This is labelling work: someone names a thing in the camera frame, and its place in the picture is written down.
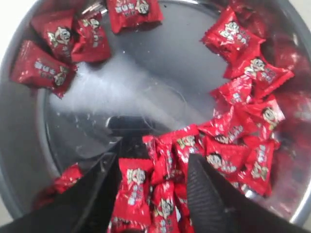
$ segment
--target red wrapper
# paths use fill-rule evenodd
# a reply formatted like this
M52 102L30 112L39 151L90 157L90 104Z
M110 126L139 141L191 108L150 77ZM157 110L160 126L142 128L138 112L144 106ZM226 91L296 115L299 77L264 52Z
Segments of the red wrapper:
M246 170L239 173L239 182L249 186L260 195L268 195L274 142L261 143L255 148L245 163Z
M276 98L288 121L311 123L311 94L303 91L283 92L278 93Z
M259 127L259 137L262 140L270 138L272 131L285 120L274 96L270 96L265 102L246 105L243 109L255 117L254 120Z
M190 210L188 208L187 202L187 187L183 183L176 183L174 187L174 192L176 196L176 205L180 211L180 214L183 217L190 216Z
M71 63L72 23L74 10L58 11L36 16L31 24L37 33L50 46L54 56L63 62Z
M156 152L159 155L155 163L151 177L151 184L156 185L167 180L182 176L182 172L177 167L177 158L172 152L172 141L163 143L157 140Z
M224 145L206 137L206 160L226 177L236 175L250 153L248 147Z
M182 217L178 226L181 233L194 233L190 217Z
M74 164L67 168L62 176L54 181L54 187L61 194L77 183L80 178L82 178L82 172L78 164Z
M126 230L143 231L145 226L112 216L106 233L122 233Z
M156 137L152 135L147 135L147 136L142 137L142 141L146 145L150 159L155 164L158 160L158 155L156 151Z
M102 14L77 21L74 28L79 34L71 57L73 62L100 62L110 56L110 48L104 29L100 25Z
M157 0L108 0L112 31L133 28L144 22L160 22L163 15Z
M229 5L242 17L242 19L250 18L254 13L254 10L246 0L230 0Z
M264 23L262 17L258 13L253 13L246 21L246 29L261 38L267 38L269 31L267 24Z
M212 52L220 54L226 61L233 63L249 48L259 48L264 39L244 29L232 8L228 7L201 41Z
M20 48L11 79L37 88L50 89L62 97L70 87L75 67L55 60L34 42L25 40Z
M228 113L199 125L198 129L218 142L230 144L257 131L257 126L248 114L232 106Z
M200 139L199 131L196 125L190 125L182 130L170 132L162 135L160 138L163 142L173 141L173 150L178 159L179 167L185 177L188 174L188 160L191 153L204 155L204 148Z
M148 229L148 233L179 232L173 195L174 183L172 181L159 184L155 187L152 198L155 209L152 225Z
M216 99L223 98L231 105L249 103L252 100L252 78L243 75L213 90L211 95Z
M242 75L247 75L254 80L256 99L269 95L294 76L288 69L277 68L269 64L261 54L260 48L257 47L245 53L234 65L229 66L224 77L234 79Z
M122 181L116 197L113 216L143 226L151 224L147 204L149 177L153 164L149 159L119 159Z

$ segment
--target red candy wrapper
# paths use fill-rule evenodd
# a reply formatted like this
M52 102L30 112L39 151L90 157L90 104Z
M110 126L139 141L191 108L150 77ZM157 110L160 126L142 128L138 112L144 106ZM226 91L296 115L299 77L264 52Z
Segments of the red candy wrapper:
M147 135L147 136L142 137L142 141L146 145L150 159L155 164L158 160L158 155L156 152L156 137L152 135Z
M176 205L180 211L182 217L189 217L190 210L188 208L187 201L187 187L183 183L176 183L174 187L174 192L176 196Z
M126 230L143 231L145 226L136 222L125 221L123 219L112 216L106 233L122 233Z
M239 182L249 186L260 195L269 195L270 173L274 142L261 143L247 158L246 170L239 173Z
M149 159L119 159L122 181L116 197L113 216L143 226L151 224L147 199L153 164Z
M69 89L74 75L74 68L55 60L34 42L25 40L11 79L16 83L50 89L61 98Z
M174 183L168 181L157 185L153 192L152 203L155 206L153 221L147 232L179 233L174 201Z
M228 7L201 41L212 52L219 53L226 61L233 63L249 48L259 48L265 40L244 29L232 8Z
M71 52L73 62L100 62L111 56L106 34L100 25L101 19L102 14L98 13L75 24L79 40Z
M247 75L254 80L254 97L261 99L284 84L294 74L284 68L277 68L269 64L260 52L254 47L245 53L234 65L229 66L224 74L225 78L234 79Z
M259 137L262 140L270 138L272 131L285 120L274 96L270 96L265 102L246 105L243 109L256 118L254 120L258 124Z
M58 11L39 15L31 21L37 33L50 46L54 56L63 62L71 63L72 23L74 10Z
M188 173L189 155L191 153L204 155L203 144L196 125L190 125L182 130L167 133L159 139L163 142L173 141L173 150L185 177L187 177Z
M231 105L249 103L252 100L252 78L243 75L213 90L211 95L218 101L224 99Z
M226 177L237 174L250 153L248 147L224 145L206 137L206 160Z
M232 106L230 111L218 118L198 126L198 129L223 144L230 144L237 139L254 133L257 130L252 118L241 111L239 107Z
M54 181L54 187L58 193L62 194L77 183L80 178L82 178L82 172L78 164L74 164L67 168L62 176Z
M157 140L156 152L159 156L155 163L151 177L151 184L156 185L167 180L182 176L182 172L177 167L177 159L172 152L172 141L163 143Z
M178 226L181 233L194 233L190 217L182 217Z
M112 31L133 28L144 22L160 22L163 15L157 0L108 0Z

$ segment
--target stainless steel bowl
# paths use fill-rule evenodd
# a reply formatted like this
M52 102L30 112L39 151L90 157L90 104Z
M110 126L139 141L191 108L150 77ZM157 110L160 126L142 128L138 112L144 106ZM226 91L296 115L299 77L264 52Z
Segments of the stainless steel bowl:
M81 1L51 0L52 5L49 0L24 1L18 11L18 17L24 18L15 20L10 43L1 45L7 49L0 75L0 190L14 218L29 212L36 194L64 168L108 147L112 138L104 123L110 117L150 119L155 122L154 133L202 123L212 117L214 107L208 92L225 82L226 63L199 42L225 0L161 0L165 17L161 25L119 35L111 32L107 10L99 5L104 6L103 2ZM79 3L83 3L77 9L80 13L101 9L113 57L104 64L81 63L62 100L48 91L32 92L11 82L9 74L21 41L38 41L29 26L32 16ZM310 32L287 0L250 0L249 4L264 16L271 34L291 38L311 57ZM281 92L311 90L309 74L303 75L301 84L296 77ZM311 208L311 150L296 139L304 135L308 141L311 133L308 123L300 125L303 130L286 124L292 130L279 133L283 146L275 156L272 196L251 196L302 225Z

